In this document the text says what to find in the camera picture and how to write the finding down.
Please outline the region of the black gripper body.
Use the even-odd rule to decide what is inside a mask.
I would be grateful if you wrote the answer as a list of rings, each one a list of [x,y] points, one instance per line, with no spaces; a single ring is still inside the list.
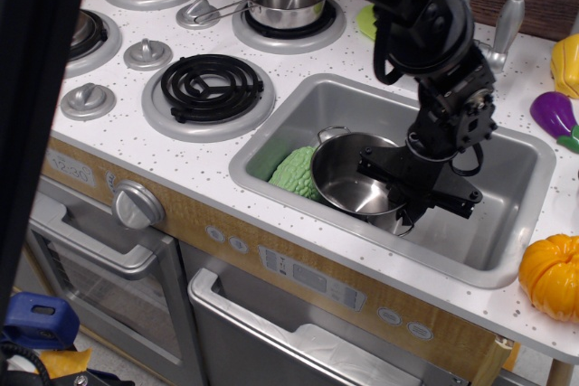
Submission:
[[[423,159],[409,146],[365,146],[357,171],[385,185],[399,185],[406,203],[420,203],[427,210],[438,207],[465,219],[483,199],[482,192],[449,162]]]

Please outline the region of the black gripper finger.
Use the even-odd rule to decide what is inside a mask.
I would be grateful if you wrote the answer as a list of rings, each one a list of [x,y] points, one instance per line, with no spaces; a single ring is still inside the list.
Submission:
[[[396,212],[396,217],[402,224],[415,224],[426,210],[427,207],[420,203],[407,203]]]
[[[387,184],[388,190],[388,201],[392,208],[401,208],[406,205],[406,195],[401,190],[401,187],[397,184]]]

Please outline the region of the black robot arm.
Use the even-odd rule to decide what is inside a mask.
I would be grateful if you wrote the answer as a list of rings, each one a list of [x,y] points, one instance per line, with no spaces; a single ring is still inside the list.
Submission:
[[[478,168],[460,170],[454,158],[473,149],[497,125],[495,77],[473,40],[465,0],[367,0],[374,6],[374,72],[386,85],[403,75],[418,83],[419,111],[399,147],[365,146],[358,172],[384,183],[402,206],[403,225],[430,208],[469,218],[481,192],[469,182]]]

